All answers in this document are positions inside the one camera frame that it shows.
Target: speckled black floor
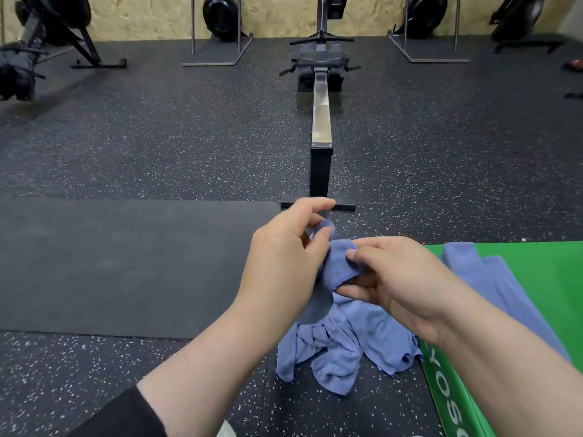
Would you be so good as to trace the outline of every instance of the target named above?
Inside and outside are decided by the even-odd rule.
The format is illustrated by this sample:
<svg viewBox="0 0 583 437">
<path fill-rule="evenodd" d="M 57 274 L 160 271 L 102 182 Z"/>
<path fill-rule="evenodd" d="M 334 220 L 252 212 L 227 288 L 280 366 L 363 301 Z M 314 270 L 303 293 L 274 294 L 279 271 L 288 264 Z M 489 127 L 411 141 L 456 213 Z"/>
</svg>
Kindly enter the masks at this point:
<svg viewBox="0 0 583 437">
<path fill-rule="evenodd" d="M 307 190 L 311 99 L 277 76 L 289 66 L 285 40 L 256 39 L 237 66 L 213 68 L 181 67 L 184 42 L 101 48 L 129 69 L 71 71 L 71 53 L 41 66 L 49 80 L 36 102 L 0 103 L 0 193 L 277 200 Z M 331 193 L 359 208 L 333 214 L 340 233 L 583 239 L 583 102 L 563 98 L 583 91 L 583 77 L 558 70 L 582 45 L 483 49 L 468 65 L 411 65 L 385 38 L 348 49 L 363 68 L 331 97 Z M 183 344 L 2 333 L 0 434 L 62 435 Z M 309 366 L 281 383 L 274 360 L 231 410 L 239 435 L 440 434 L 418 364 L 390 379 L 363 359 L 339 400 Z"/>
</svg>

